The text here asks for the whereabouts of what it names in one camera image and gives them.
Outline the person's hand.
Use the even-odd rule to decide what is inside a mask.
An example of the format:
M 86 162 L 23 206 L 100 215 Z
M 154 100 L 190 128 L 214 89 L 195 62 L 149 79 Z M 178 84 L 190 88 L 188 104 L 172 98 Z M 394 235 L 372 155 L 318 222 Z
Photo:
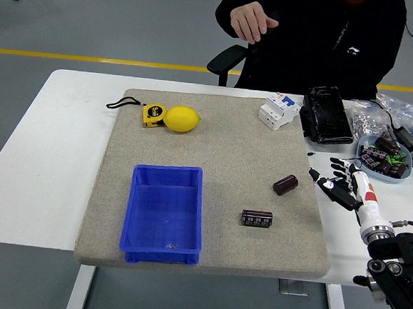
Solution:
M 270 18 L 257 1 L 239 6 L 230 12 L 230 25 L 237 37 L 249 44 L 258 43 L 269 29 L 278 27 L 278 21 Z

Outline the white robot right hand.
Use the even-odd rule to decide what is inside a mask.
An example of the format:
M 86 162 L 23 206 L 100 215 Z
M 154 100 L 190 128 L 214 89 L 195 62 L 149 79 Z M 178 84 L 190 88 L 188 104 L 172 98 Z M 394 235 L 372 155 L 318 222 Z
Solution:
M 347 160 L 331 157 L 330 165 L 334 178 L 325 178 L 313 168 L 310 177 L 332 202 L 356 213 L 364 243 L 394 237 L 392 223 L 382 217 L 368 175 Z

